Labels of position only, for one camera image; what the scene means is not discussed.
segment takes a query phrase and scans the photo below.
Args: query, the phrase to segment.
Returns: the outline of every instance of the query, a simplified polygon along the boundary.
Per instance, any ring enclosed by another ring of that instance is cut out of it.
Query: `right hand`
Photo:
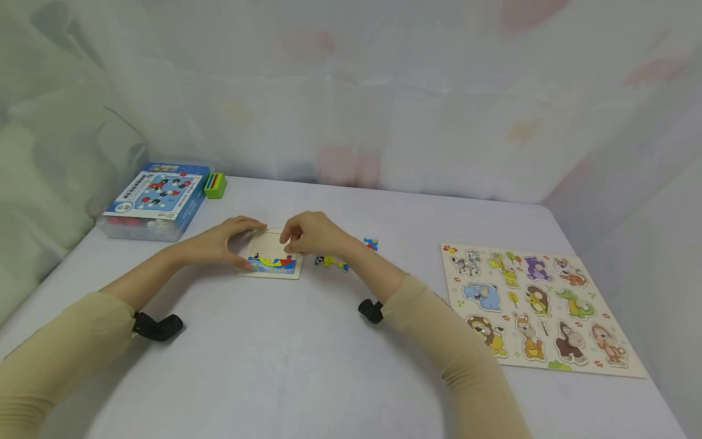
[[[344,232],[326,217],[324,212],[306,211],[295,215],[285,223],[280,243],[287,253],[316,253],[332,256],[343,254],[358,240]]]

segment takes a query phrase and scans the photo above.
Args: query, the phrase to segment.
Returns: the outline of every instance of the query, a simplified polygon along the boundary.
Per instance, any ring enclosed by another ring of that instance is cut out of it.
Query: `blue toy box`
[[[111,238],[178,241],[205,198],[207,166],[149,163],[98,219]]]

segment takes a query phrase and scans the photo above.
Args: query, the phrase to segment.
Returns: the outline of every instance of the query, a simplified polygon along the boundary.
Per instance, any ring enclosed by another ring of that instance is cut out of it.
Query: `tiger puzzle piece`
[[[565,258],[555,258],[553,268],[556,269],[558,277],[567,280],[571,287],[586,287],[588,285],[588,279],[580,268],[573,267]]]

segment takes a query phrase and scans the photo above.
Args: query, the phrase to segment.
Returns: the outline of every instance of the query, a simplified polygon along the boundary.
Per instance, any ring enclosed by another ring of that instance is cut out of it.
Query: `finger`
[[[230,263],[230,264],[236,266],[240,270],[244,270],[244,271],[252,271],[253,270],[253,265],[251,265],[251,262],[247,261],[246,259],[242,258],[241,256],[233,254],[231,251],[227,251],[227,253],[225,254],[224,262]]]
[[[234,218],[227,218],[224,222],[225,223],[241,223],[242,221],[256,221],[257,223],[260,223],[259,220],[255,218],[251,218],[249,216],[235,216]]]
[[[264,223],[259,223],[258,221],[241,221],[238,223],[228,223],[227,224],[227,235],[228,236],[233,236],[236,235],[237,233],[244,232],[245,230],[261,230],[265,229],[268,227],[268,225]]]
[[[290,241],[290,244],[286,245],[283,251],[286,253],[300,253],[305,248],[305,237],[300,239]]]
[[[302,230],[300,229],[300,215],[295,215],[285,222],[283,233],[280,234],[280,243],[285,244],[288,242],[293,232],[295,232],[297,236],[302,235]]]

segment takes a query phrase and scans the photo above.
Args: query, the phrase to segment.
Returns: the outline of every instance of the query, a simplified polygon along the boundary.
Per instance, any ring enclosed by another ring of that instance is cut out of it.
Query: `toy box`
[[[98,219],[111,238],[178,241],[205,197],[207,166],[149,163]]]

